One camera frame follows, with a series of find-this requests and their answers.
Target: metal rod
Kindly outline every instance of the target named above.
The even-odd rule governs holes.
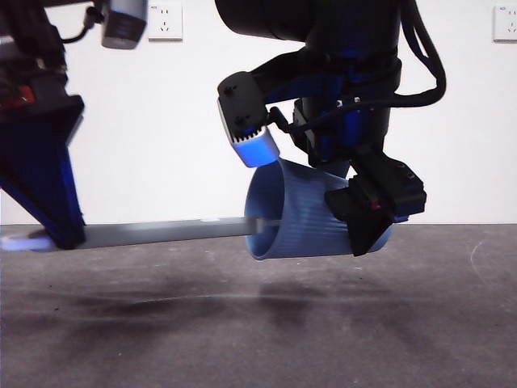
[[[280,221],[259,217],[216,218],[209,220],[147,222],[85,226],[86,241],[76,249],[119,247],[169,241],[246,236],[262,233]],[[0,240],[4,251],[59,251],[45,232],[6,236]]]

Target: wall outlet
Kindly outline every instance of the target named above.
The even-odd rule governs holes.
[[[517,3],[494,8],[494,42],[517,41]]]
[[[149,41],[181,40],[183,8],[179,2],[149,2],[147,19]]]

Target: ribbed cup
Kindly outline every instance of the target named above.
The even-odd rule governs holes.
[[[280,220],[280,225],[247,236],[250,253],[258,260],[352,253],[347,224],[332,215],[324,199],[325,192],[346,186],[343,178],[283,159],[258,168],[245,215]],[[390,232],[371,251],[381,249]]]

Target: black cable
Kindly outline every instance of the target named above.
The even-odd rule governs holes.
[[[82,29],[81,33],[79,33],[79,35],[77,35],[73,38],[63,39],[63,44],[79,42],[82,38],[84,38],[86,36],[86,34],[88,33],[89,30],[90,30],[89,28],[84,27]]]
[[[103,21],[104,21],[104,17],[100,10],[99,5],[97,4],[95,6],[89,6],[88,8],[86,8],[86,13],[84,15],[84,21],[83,21],[84,27],[82,28],[81,33],[79,33],[79,35],[77,35],[73,38],[63,39],[62,40],[63,44],[79,42],[82,38],[84,38],[86,36],[88,31],[96,23],[102,23]]]
[[[417,108],[432,105],[433,103],[440,101],[447,89],[445,69],[443,68],[442,61],[436,51],[435,45],[427,32],[426,26],[422,21],[422,16],[420,15],[415,0],[402,0],[402,16],[404,33],[406,34],[406,39],[410,44],[411,50],[435,77],[436,88],[416,95],[398,95],[395,93],[391,99],[348,103],[340,108],[334,109],[332,112],[311,120],[307,124],[300,126],[290,124],[287,127],[283,125],[283,128],[280,129],[289,134],[304,133],[318,125],[324,124],[329,120],[352,111],[371,108]],[[420,45],[414,35],[415,33],[422,42],[422,46],[429,57],[426,57],[420,49]]]

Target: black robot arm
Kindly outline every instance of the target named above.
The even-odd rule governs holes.
[[[305,47],[220,84],[219,104],[229,139],[238,153],[246,150],[239,153],[246,165],[259,166],[248,160],[249,147],[243,145],[259,144],[259,137],[271,142],[262,135],[274,122],[307,153],[313,167],[350,162],[357,176],[347,188],[327,192],[326,203],[337,219],[347,223],[354,254],[362,255],[394,222],[407,221],[425,208],[422,181],[405,163],[383,152],[390,108],[433,104],[446,89],[445,71],[416,2],[252,3],[242,14],[235,11],[236,0],[219,0],[217,5],[236,32],[304,41]],[[435,77],[435,88],[416,95],[396,93],[401,80],[397,58],[401,25],[415,56]],[[288,99],[297,99],[291,124],[278,108],[266,107]],[[270,149],[271,145],[262,145],[256,152]],[[263,163],[272,162],[275,155],[271,152]]]

